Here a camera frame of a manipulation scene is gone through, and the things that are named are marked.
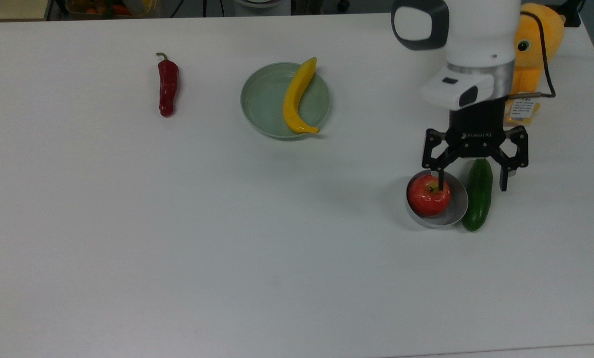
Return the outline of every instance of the green plate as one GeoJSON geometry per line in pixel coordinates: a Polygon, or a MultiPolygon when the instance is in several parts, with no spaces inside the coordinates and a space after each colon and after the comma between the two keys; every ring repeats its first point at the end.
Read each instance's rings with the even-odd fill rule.
{"type": "MultiPolygon", "coordinates": [[[[307,133],[295,133],[283,120],[283,98],[300,64],[276,63],[253,73],[242,88],[242,110],[263,134],[288,140],[303,138],[307,133]]],[[[317,73],[301,97],[299,115],[308,125],[321,127],[330,110],[330,93],[326,82],[317,73]]]]}

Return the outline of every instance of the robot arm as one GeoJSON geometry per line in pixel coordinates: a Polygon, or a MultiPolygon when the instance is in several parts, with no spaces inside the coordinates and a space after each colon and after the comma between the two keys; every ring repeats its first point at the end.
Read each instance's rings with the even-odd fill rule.
{"type": "Polygon", "coordinates": [[[501,190],[517,168],[528,165],[522,126],[504,131],[504,107],[512,88],[520,0],[395,0],[392,29],[411,50],[444,47],[447,64],[421,88],[425,100],[450,110],[449,129],[426,132],[422,166],[438,172],[458,157],[492,157],[501,167],[501,190]],[[515,156],[500,145],[509,138],[515,156]],[[447,149],[431,157],[442,141],[447,149]]]}

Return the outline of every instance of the green cucumber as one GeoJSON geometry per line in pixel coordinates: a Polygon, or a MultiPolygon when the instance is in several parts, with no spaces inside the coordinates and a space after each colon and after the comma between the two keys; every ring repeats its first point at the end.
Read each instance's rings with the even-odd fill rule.
{"type": "Polygon", "coordinates": [[[469,206],[462,218],[462,224],[468,231],[476,231],[485,223],[492,204],[492,186],[494,173],[486,159],[476,159],[469,171],[467,196],[469,206]]]}

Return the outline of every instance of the yellow banana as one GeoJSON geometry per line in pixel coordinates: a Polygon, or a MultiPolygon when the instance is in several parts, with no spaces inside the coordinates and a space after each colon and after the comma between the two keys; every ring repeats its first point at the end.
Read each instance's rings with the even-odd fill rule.
{"type": "Polygon", "coordinates": [[[288,92],[283,100],[283,119],[291,131],[296,133],[319,133],[319,128],[311,127],[299,116],[299,102],[308,84],[315,75],[317,57],[307,60],[297,70],[288,86],[288,92]]]}

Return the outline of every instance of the small silver bowl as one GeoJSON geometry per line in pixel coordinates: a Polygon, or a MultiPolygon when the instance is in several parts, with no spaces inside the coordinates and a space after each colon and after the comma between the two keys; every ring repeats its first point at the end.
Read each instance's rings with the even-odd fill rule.
{"type": "MultiPolygon", "coordinates": [[[[424,170],[418,174],[416,174],[410,182],[408,183],[408,187],[405,189],[405,197],[407,198],[408,190],[410,189],[410,185],[420,177],[424,175],[431,174],[431,171],[424,170]]],[[[414,221],[418,222],[425,227],[430,227],[431,229],[435,229],[437,227],[448,226],[452,224],[456,224],[456,222],[460,221],[465,213],[467,212],[467,207],[469,206],[469,197],[467,197],[467,190],[465,190],[465,186],[453,175],[445,172],[445,181],[447,185],[449,185],[449,189],[451,190],[451,200],[449,201],[449,205],[442,213],[438,215],[434,215],[432,217],[423,217],[415,213],[415,211],[410,206],[409,198],[406,200],[406,205],[408,207],[408,212],[410,216],[414,219],[414,221]]]]}

